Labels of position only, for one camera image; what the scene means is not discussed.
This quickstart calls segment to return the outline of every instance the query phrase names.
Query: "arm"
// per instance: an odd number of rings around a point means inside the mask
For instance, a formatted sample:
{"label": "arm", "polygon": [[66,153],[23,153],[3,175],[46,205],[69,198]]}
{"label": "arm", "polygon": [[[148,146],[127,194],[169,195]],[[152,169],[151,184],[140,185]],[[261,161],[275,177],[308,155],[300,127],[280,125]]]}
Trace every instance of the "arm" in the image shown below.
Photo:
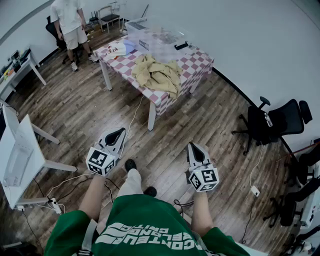
{"label": "arm", "polygon": [[81,9],[77,10],[77,13],[79,14],[80,18],[81,18],[81,25],[82,25],[82,28],[85,29],[86,28],[86,19],[85,19],[85,16],[84,16],[84,11]]}
{"label": "arm", "polygon": [[79,207],[90,219],[99,220],[105,177],[95,174]]}
{"label": "arm", "polygon": [[63,39],[64,39],[64,36],[63,36],[62,33],[60,32],[59,20],[56,20],[56,21],[54,22],[54,27],[55,27],[55,30],[56,30],[56,32],[57,32],[57,34],[58,34],[59,39],[60,39],[60,40],[63,40]]}
{"label": "arm", "polygon": [[194,194],[191,229],[203,237],[213,227],[214,223],[209,212],[207,193],[196,192]]}

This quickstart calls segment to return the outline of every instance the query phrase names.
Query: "electrical cable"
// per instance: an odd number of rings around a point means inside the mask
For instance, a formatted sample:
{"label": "electrical cable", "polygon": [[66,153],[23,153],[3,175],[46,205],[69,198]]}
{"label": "electrical cable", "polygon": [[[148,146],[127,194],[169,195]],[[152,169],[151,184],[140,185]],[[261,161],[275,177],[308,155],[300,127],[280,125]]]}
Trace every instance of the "electrical cable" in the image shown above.
{"label": "electrical cable", "polygon": [[187,202],[187,203],[180,203],[178,199],[174,199],[173,203],[177,206],[181,207],[181,216],[184,217],[184,210],[183,207],[192,206],[194,204],[194,201]]}
{"label": "electrical cable", "polygon": [[124,152],[126,138],[127,138],[128,134],[129,134],[131,124],[132,124],[132,122],[135,120],[137,111],[138,111],[138,109],[139,109],[139,107],[140,107],[140,105],[141,105],[141,102],[142,102],[142,99],[143,99],[143,98],[144,98],[144,95],[141,97],[140,104],[139,104],[139,106],[136,108],[136,110],[135,110],[135,112],[134,112],[133,119],[132,119],[131,123],[129,124],[128,132],[126,133],[126,135],[125,135],[125,137],[124,137],[124,140],[123,140],[122,150],[121,150],[121,154],[120,154],[120,156],[119,156],[119,159],[121,159],[122,153]]}
{"label": "electrical cable", "polygon": [[242,239],[241,239],[241,244],[243,244],[243,245],[247,242],[246,240],[244,240],[244,238],[245,238],[245,235],[246,235],[246,232],[247,232],[247,227],[248,227],[248,225],[249,225],[249,223],[250,223],[250,221],[251,221],[252,208],[254,207],[254,203],[255,203],[255,201],[256,201],[256,198],[257,198],[257,193],[255,194],[254,199],[253,199],[253,202],[252,202],[252,204],[251,204],[250,218],[249,218],[248,223],[247,223],[246,226],[245,226],[244,234],[243,234],[243,237],[242,237]]}
{"label": "electrical cable", "polygon": [[38,185],[39,190],[40,190],[40,192],[41,192],[42,196],[43,196],[43,197],[45,197],[45,194],[42,192],[42,190],[41,190],[41,188],[40,188],[40,186],[39,186],[38,182],[36,181],[36,179],[34,178],[33,180],[34,180],[34,182]]}
{"label": "electrical cable", "polygon": [[107,182],[105,182],[104,185],[105,185],[105,186],[108,188],[108,190],[110,191],[111,203],[114,204],[114,198],[113,198],[113,196],[112,196],[112,190],[110,189],[110,187],[107,186]]}
{"label": "electrical cable", "polygon": [[255,167],[253,167],[252,171],[250,172],[249,181],[250,181],[250,187],[251,187],[251,188],[252,188],[252,186],[251,186],[251,174],[252,174],[252,172],[254,171],[254,169],[259,165],[260,160],[261,160],[261,156],[262,156],[262,152],[264,151],[264,148],[265,148],[265,146],[263,146],[263,148],[261,149],[261,153],[260,153],[260,157],[259,157],[259,162],[255,165]]}
{"label": "electrical cable", "polygon": [[50,193],[52,192],[52,190],[54,190],[55,188],[57,188],[57,187],[61,186],[61,184],[65,183],[65,182],[67,182],[67,181],[70,181],[70,180],[73,180],[73,179],[79,178],[79,177],[81,177],[81,176],[85,176],[85,175],[93,175],[93,174],[94,174],[94,173],[87,173],[87,174],[79,175],[79,176],[77,176],[77,177],[73,177],[73,178],[66,179],[66,180],[62,181],[58,186],[54,186],[53,188],[51,188],[50,192],[46,195],[46,197],[48,198],[48,197],[49,197],[49,195],[50,195]]}
{"label": "electrical cable", "polygon": [[108,181],[110,181],[118,190],[120,190],[120,188],[109,178],[106,178]]}
{"label": "electrical cable", "polygon": [[79,186],[81,183],[86,182],[86,181],[88,181],[88,180],[92,180],[92,179],[93,179],[93,178],[87,178],[87,179],[85,179],[85,180],[83,180],[83,181],[80,181],[77,185],[74,186],[74,188],[73,188],[68,194],[66,194],[66,195],[64,195],[64,196],[62,196],[62,197],[59,197],[59,199],[57,200],[57,202],[59,202],[60,200],[66,198],[67,196],[69,196],[69,195],[76,189],[76,187]]}
{"label": "electrical cable", "polygon": [[36,245],[41,247],[41,249],[42,249],[42,255],[43,255],[43,254],[44,254],[44,248],[42,247],[39,239],[37,238],[36,234],[35,234],[34,231],[32,230],[32,228],[31,228],[31,226],[30,226],[30,224],[29,224],[29,221],[28,221],[28,217],[27,217],[27,215],[25,214],[24,210],[22,210],[22,214],[24,215],[24,217],[25,217],[25,219],[26,219],[26,223],[28,224],[28,226],[29,226],[32,234],[34,235],[34,237],[35,237],[35,239],[36,239]]}

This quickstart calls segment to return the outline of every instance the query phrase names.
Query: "shorts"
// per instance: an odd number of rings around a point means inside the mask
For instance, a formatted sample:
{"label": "shorts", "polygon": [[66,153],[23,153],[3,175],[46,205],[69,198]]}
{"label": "shorts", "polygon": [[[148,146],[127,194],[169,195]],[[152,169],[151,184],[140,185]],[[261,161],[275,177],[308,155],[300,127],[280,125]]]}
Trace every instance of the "shorts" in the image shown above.
{"label": "shorts", "polygon": [[71,32],[64,34],[63,39],[68,50],[73,50],[78,47],[78,43],[83,44],[88,40],[86,32],[82,26],[79,26]]}

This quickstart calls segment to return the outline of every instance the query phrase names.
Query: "black office chair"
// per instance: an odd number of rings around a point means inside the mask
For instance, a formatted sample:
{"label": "black office chair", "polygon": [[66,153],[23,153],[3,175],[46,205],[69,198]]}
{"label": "black office chair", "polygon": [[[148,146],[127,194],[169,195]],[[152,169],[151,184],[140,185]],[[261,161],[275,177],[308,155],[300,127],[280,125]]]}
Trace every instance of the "black office chair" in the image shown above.
{"label": "black office chair", "polygon": [[320,161],[320,144],[315,146],[311,152],[302,154],[299,161],[297,161],[295,157],[292,157],[291,164],[286,164],[286,166],[289,166],[289,177],[284,184],[293,181],[290,185],[291,187],[295,184],[297,184],[299,188],[304,186],[307,183],[308,177],[311,179],[315,176],[315,170],[309,172],[309,167],[318,161]]}
{"label": "black office chair", "polygon": [[288,193],[285,197],[280,196],[280,203],[278,204],[274,197],[270,198],[273,203],[275,211],[267,217],[263,218],[263,221],[275,216],[273,223],[269,225],[270,228],[274,227],[278,217],[280,216],[280,224],[284,227],[291,226],[294,221],[295,215],[302,217],[303,209],[296,211],[297,203],[301,202],[315,192],[320,186],[320,176],[311,179],[301,190],[298,192]]}
{"label": "black office chair", "polygon": [[[48,16],[47,18],[46,18],[46,20],[47,20],[47,25],[45,26],[45,29],[50,33],[50,34],[52,34],[53,36],[54,36],[54,38],[55,38],[55,40],[56,40],[56,46],[58,46],[62,51],[63,50],[65,50],[65,49],[67,49],[67,44],[66,44],[66,42],[64,41],[64,40],[60,40],[59,39],[59,37],[58,37],[58,33],[57,33],[57,31],[56,31],[56,28],[55,28],[55,24],[53,23],[53,22],[51,22],[51,20],[50,20],[50,16]],[[76,59],[76,61],[75,61],[75,63],[76,64],[79,64],[79,57],[81,57],[81,54],[80,54],[80,56],[79,56],[79,54],[78,54],[78,51],[80,51],[81,50],[81,48],[78,46],[76,49],[73,49],[72,51],[73,51],[73,54],[75,55],[75,59]],[[69,57],[68,57],[68,55],[63,59],[63,61],[62,61],[62,64],[66,64],[66,60],[68,60],[69,59]]]}
{"label": "black office chair", "polygon": [[272,127],[269,127],[265,118],[266,112],[263,111],[262,108],[266,104],[269,106],[271,104],[269,100],[264,97],[260,97],[260,100],[262,101],[262,104],[259,107],[249,106],[248,121],[245,119],[243,114],[239,116],[239,119],[244,121],[247,130],[233,130],[231,132],[233,135],[249,135],[246,151],[243,152],[244,155],[249,152],[252,139],[256,140],[257,146],[277,142],[278,138],[283,135],[303,133],[305,129],[304,122],[307,124],[312,120],[308,104],[305,101],[301,101],[303,105],[303,112],[301,112],[297,101],[295,99],[291,99],[282,107],[269,111],[268,116],[272,122]]}

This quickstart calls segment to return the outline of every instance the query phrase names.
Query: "black cable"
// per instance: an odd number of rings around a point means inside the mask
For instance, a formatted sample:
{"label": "black cable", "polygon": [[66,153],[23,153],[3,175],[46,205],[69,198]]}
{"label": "black cable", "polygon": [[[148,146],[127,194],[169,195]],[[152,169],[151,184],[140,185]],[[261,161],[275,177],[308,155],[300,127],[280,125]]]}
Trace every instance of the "black cable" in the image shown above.
{"label": "black cable", "polygon": [[31,228],[31,226],[30,226],[30,224],[29,224],[29,221],[28,221],[28,217],[27,217],[27,215],[25,215],[24,210],[22,210],[22,214],[24,215],[24,217],[25,217],[25,219],[26,219],[26,223],[28,224],[28,226],[29,226],[32,234],[34,235],[34,237],[35,237],[35,239],[36,239],[36,242],[35,242],[36,245],[41,247],[41,249],[42,249],[42,255],[43,255],[43,254],[44,254],[44,248],[42,247],[39,239],[37,238],[36,234],[35,234],[34,231],[32,230],[32,228]]}
{"label": "black cable", "polygon": [[112,204],[114,204],[114,199],[113,199],[113,197],[112,197],[112,191],[111,191],[111,189],[110,189],[110,187],[108,187],[107,186],[107,182],[105,182],[105,184],[104,184],[107,188],[108,188],[108,190],[110,191],[110,195],[111,195],[111,202],[112,202]]}
{"label": "black cable", "polygon": [[120,190],[120,188],[109,178],[106,178],[108,181],[110,181],[118,190]]}
{"label": "black cable", "polygon": [[243,234],[243,237],[242,237],[242,239],[241,239],[241,244],[243,244],[243,245],[247,242],[246,240],[244,240],[244,238],[245,238],[245,235],[246,235],[246,232],[247,232],[247,227],[248,227],[249,222],[250,222],[250,220],[251,220],[252,208],[254,207],[254,203],[255,203],[255,201],[256,201],[256,198],[257,198],[257,193],[255,194],[254,199],[253,199],[253,202],[252,202],[252,204],[251,204],[250,218],[249,218],[248,223],[247,223],[246,226],[245,226],[244,234]]}
{"label": "black cable", "polygon": [[180,206],[181,207],[181,216],[182,218],[184,217],[184,210],[182,207],[188,207],[188,206],[192,206],[194,204],[194,201],[191,201],[191,202],[187,202],[187,203],[180,203],[178,199],[174,199],[173,203],[177,206]]}
{"label": "black cable", "polygon": [[45,198],[45,194],[42,192],[41,187],[39,186],[38,182],[36,181],[36,179],[33,179],[33,180],[34,180],[34,181],[35,181],[35,183],[38,185],[39,190],[40,190],[40,192],[41,192],[42,196]]}
{"label": "black cable", "polygon": [[85,180],[83,180],[83,181],[80,181],[77,185],[74,186],[74,188],[71,190],[71,192],[69,192],[68,194],[66,194],[66,195],[64,195],[64,196],[62,196],[62,197],[59,197],[59,199],[57,200],[57,202],[60,201],[60,200],[62,200],[62,199],[64,199],[64,198],[66,198],[67,196],[69,196],[69,195],[76,189],[76,187],[79,186],[81,183],[86,182],[86,181],[88,181],[88,180],[92,180],[92,179],[93,179],[93,178],[87,178],[87,179],[85,179]]}

